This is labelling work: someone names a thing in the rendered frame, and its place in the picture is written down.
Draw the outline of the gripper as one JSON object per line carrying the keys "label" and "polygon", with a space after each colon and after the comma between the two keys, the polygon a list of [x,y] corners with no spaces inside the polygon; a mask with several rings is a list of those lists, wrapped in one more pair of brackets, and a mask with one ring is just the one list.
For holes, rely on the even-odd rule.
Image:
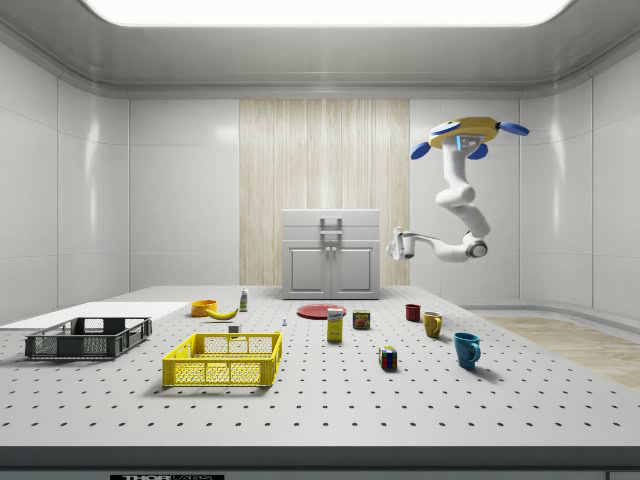
{"label": "gripper", "polygon": [[403,260],[405,258],[403,229],[401,227],[394,228],[392,239],[386,247],[386,252],[394,260]]}

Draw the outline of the white cabinet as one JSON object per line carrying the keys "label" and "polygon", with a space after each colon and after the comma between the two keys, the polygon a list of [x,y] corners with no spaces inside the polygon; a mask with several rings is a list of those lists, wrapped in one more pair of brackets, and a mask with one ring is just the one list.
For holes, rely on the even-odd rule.
{"label": "white cabinet", "polygon": [[377,299],[378,209],[284,209],[286,299]]}

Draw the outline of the yellow box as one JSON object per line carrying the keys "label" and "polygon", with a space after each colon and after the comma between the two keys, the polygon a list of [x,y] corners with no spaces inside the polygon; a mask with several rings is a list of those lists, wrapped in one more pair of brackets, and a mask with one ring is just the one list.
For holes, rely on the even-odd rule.
{"label": "yellow box", "polygon": [[327,340],[329,342],[342,341],[344,314],[345,310],[342,307],[327,309]]}

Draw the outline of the red plate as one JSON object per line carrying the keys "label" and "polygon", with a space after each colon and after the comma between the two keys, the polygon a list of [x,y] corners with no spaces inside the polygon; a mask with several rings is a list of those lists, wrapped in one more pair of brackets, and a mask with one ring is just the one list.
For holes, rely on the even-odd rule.
{"label": "red plate", "polygon": [[335,304],[308,304],[303,305],[297,309],[297,315],[301,318],[311,319],[311,320],[327,320],[328,319],[328,311],[330,309],[337,309],[342,312],[342,314],[346,313],[346,308],[340,305]]}

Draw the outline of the blue mug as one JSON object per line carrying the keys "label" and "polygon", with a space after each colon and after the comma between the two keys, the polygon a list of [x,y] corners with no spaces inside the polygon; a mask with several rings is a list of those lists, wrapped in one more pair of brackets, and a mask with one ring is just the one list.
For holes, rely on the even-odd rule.
{"label": "blue mug", "polygon": [[471,333],[458,332],[454,335],[454,345],[459,366],[467,370],[474,369],[481,356],[479,337]]}

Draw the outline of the drone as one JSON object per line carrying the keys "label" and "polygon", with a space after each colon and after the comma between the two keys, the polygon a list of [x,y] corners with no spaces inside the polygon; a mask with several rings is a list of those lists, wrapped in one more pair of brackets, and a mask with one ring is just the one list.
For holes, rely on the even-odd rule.
{"label": "drone", "polygon": [[527,136],[529,130],[517,123],[498,122],[491,117],[464,117],[433,127],[429,133],[429,140],[418,144],[410,155],[412,160],[423,157],[432,148],[441,148],[445,138],[453,137],[457,146],[461,147],[460,137],[479,136],[476,142],[477,148],[468,156],[468,159],[477,160],[485,157],[488,153],[486,143],[496,137],[499,130],[511,134]]}

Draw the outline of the yellow basket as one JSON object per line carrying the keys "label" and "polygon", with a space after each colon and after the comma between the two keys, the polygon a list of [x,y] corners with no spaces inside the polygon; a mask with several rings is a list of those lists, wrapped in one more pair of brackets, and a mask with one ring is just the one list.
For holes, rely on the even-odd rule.
{"label": "yellow basket", "polygon": [[270,386],[282,333],[195,333],[162,359],[165,386]]}

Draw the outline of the white board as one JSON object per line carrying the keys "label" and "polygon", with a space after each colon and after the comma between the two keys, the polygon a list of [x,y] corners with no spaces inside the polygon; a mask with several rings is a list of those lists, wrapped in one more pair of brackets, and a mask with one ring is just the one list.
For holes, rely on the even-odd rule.
{"label": "white board", "polygon": [[89,302],[1,325],[0,330],[41,330],[77,317],[157,319],[187,305],[187,302]]}

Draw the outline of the dark grey basket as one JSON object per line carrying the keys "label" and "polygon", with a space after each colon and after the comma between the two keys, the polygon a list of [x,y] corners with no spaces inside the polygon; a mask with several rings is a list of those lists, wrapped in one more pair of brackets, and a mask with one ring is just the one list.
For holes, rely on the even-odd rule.
{"label": "dark grey basket", "polygon": [[30,358],[111,359],[152,334],[150,317],[76,317],[25,338]]}

